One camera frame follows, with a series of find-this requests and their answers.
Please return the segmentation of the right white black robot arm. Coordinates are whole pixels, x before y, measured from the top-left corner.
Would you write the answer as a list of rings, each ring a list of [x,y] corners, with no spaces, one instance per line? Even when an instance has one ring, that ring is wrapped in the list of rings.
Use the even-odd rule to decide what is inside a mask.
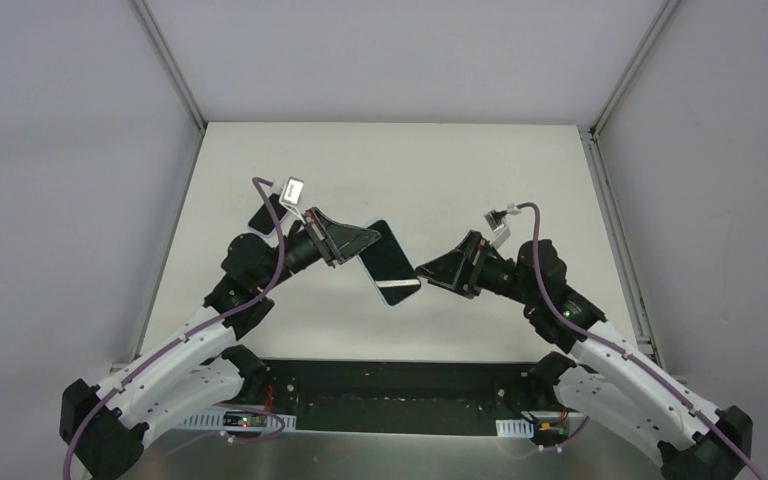
[[[529,400],[576,410],[636,447],[665,479],[734,479],[751,457],[752,419],[721,408],[670,377],[566,279],[549,239],[505,259],[479,232],[416,269],[429,284],[474,298],[484,291],[523,307],[556,346],[529,372]]]

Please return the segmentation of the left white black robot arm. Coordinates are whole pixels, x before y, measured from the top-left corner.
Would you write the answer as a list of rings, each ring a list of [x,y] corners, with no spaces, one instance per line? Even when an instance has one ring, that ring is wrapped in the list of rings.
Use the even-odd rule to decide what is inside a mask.
[[[161,344],[101,380],[78,378],[64,389],[58,426],[67,446],[63,478],[78,461],[94,479],[118,479],[191,414],[233,397],[257,402],[265,378],[258,357],[240,342],[274,308],[270,292],[319,261],[337,267],[382,240],[380,232],[337,222],[316,207],[288,232],[280,216],[273,219],[277,244],[254,232],[234,237],[219,282]]]

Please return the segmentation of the purple-edged black smartphone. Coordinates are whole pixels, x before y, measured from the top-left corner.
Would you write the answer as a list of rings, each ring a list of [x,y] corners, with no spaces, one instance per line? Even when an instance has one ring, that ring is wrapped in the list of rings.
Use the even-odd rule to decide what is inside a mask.
[[[277,195],[269,196],[269,205],[272,207],[279,222],[282,222],[288,216],[288,210],[281,204]],[[269,213],[269,208],[266,204],[260,206],[249,220],[247,226],[251,231],[265,238],[272,236],[276,232],[275,221]]]

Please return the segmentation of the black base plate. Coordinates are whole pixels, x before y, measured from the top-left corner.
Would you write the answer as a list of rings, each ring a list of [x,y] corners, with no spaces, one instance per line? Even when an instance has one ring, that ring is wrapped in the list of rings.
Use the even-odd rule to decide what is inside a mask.
[[[298,431],[491,436],[499,420],[562,407],[526,363],[267,359],[234,406],[295,417]]]

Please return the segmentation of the left aluminium frame post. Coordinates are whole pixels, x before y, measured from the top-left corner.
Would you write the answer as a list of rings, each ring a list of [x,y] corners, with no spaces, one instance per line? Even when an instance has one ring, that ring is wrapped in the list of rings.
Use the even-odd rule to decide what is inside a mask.
[[[198,105],[195,95],[175,58],[149,2],[146,0],[130,0],[128,4],[190,121],[199,132],[199,135],[204,136],[208,121]]]

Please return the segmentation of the aluminium frame post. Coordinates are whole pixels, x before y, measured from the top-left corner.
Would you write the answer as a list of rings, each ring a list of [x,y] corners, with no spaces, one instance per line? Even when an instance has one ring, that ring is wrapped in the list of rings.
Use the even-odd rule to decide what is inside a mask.
[[[199,132],[199,135],[204,136],[208,121],[198,105],[195,95],[175,58],[149,2],[146,0],[130,0],[128,4],[190,121]]]
[[[589,133],[594,139],[598,139],[605,131],[622,101],[630,92],[636,78],[641,73],[650,53],[657,45],[676,11],[682,4],[682,0],[665,0],[661,2],[652,22],[647,27],[620,78],[589,129]]]

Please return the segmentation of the right aluminium frame post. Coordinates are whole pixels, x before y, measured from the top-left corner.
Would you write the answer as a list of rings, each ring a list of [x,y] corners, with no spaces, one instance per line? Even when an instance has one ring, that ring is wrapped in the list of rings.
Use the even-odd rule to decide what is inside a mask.
[[[682,0],[665,0],[661,2],[652,22],[647,27],[620,78],[589,129],[589,133],[594,139],[598,139],[605,131],[622,101],[630,92],[636,78],[641,73],[650,53],[657,45],[676,11],[682,4]]]

